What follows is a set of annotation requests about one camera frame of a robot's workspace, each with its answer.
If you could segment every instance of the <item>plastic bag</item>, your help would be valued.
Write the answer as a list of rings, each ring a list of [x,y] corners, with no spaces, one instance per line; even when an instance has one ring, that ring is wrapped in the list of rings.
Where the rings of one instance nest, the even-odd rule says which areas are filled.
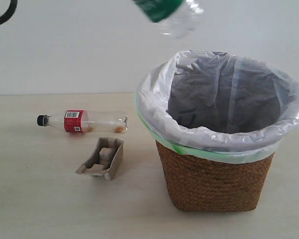
[[[299,124],[299,83],[249,58],[181,51],[144,78],[136,107],[172,144],[231,156],[273,152]]]

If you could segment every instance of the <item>bottle label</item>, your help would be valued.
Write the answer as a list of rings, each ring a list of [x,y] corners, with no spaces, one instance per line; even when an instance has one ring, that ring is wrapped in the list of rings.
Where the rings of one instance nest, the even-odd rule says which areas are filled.
[[[82,115],[84,111],[67,111],[64,116],[64,129],[68,133],[82,131]]]
[[[159,22],[174,13],[184,0],[134,0],[152,22]]]

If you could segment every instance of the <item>black cable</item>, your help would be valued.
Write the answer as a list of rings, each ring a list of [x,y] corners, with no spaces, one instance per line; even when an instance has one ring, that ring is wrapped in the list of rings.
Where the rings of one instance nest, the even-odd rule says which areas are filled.
[[[6,21],[8,21],[13,16],[13,14],[16,10],[17,3],[18,3],[18,0],[11,0],[8,10],[0,17],[0,25],[4,24]]]

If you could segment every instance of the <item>green bottle label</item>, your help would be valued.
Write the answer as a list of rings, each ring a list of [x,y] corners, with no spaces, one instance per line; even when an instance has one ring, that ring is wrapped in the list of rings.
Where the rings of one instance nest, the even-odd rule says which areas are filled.
[[[159,22],[174,13],[184,0],[133,0],[152,22]]]

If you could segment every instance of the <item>red bottle label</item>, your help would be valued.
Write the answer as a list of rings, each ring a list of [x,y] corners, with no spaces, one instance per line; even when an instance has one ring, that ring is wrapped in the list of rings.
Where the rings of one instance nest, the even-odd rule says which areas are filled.
[[[64,116],[64,129],[68,133],[83,133],[82,115],[84,111],[67,111]]]

